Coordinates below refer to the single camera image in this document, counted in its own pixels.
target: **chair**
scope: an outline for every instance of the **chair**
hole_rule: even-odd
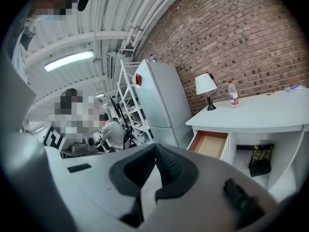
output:
[[[136,143],[133,142],[133,134],[132,134],[132,131],[133,131],[133,128],[132,126],[130,126],[128,129],[126,129],[126,132],[125,132],[125,136],[124,136],[124,148],[123,150],[126,149],[126,142],[129,140],[129,148],[132,148],[132,147],[136,147]]]

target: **white refrigerator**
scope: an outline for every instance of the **white refrigerator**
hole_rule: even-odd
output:
[[[132,81],[155,142],[186,149],[193,131],[185,123],[192,114],[175,66],[143,60]]]

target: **fluorescent light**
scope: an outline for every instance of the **fluorescent light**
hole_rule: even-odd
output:
[[[104,94],[100,94],[100,95],[97,95],[96,98],[104,97],[104,96],[105,96]]]
[[[40,131],[40,130],[42,130],[42,129],[44,129],[45,127],[41,127],[41,128],[39,128],[39,129],[37,129],[35,132],[38,132],[38,131]]]
[[[48,64],[45,64],[44,68],[46,69],[46,71],[49,72],[66,64],[70,64],[70,63],[83,60],[83,59],[87,59],[87,58],[93,58],[93,56],[94,54],[92,50],[87,51],[87,52],[81,52],[81,53],[73,54],[73,55],[66,56],[64,58],[55,60]]]

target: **black lamp base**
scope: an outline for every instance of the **black lamp base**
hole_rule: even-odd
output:
[[[207,100],[208,100],[208,108],[207,108],[207,110],[208,110],[208,111],[215,110],[216,107],[212,104],[211,97],[208,96],[208,97],[207,97]]]

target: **white metal shelving rack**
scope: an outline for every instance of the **white metal shelving rack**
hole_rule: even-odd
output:
[[[133,76],[129,73],[127,73],[126,71],[126,68],[132,68],[132,67],[138,67],[140,65],[140,62],[130,62],[130,63],[124,63],[123,60],[120,60],[120,63],[121,63],[121,71],[120,71],[120,76],[119,76],[119,81],[117,82],[117,95],[116,95],[116,100],[118,98],[118,93],[121,97],[121,101],[125,107],[125,110],[126,110],[126,114],[130,120],[130,123],[131,123],[131,126],[133,128],[133,132],[135,135],[137,135],[137,139],[139,139],[139,135],[141,135],[143,132],[146,133],[148,139],[149,139],[149,142],[152,142],[153,139],[150,135],[150,132],[149,132],[149,125],[147,124],[147,122],[144,120],[142,114],[141,114],[141,107],[140,105],[137,103],[136,101],[136,98],[135,98],[135,94],[133,92],[133,88],[134,88],[134,85],[132,82],[130,82],[130,79],[129,79],[129,76],[132,78]],[[123,94],[122,91],[121,91],[121,87],[120,87],[120,84],[121,84],[121,81],[122,81],[122,78],[125,78],[125,82],[126,82],[126,90],[125,90],[125,93]],[[130,92],[131,94],[131,97],[132,97],[132,100],[134,102],[134,107],[129,107],[128,106],[128,103],[130,101],[130,99],[128,99],[127,101],[125,101],[126,99],[126,96],[128,95],[128,93]],[[133,113],[137,112],[139,117],[140,117],[140,121],[141,123],[140,124],[137,124],[132,116],[133,116]]]

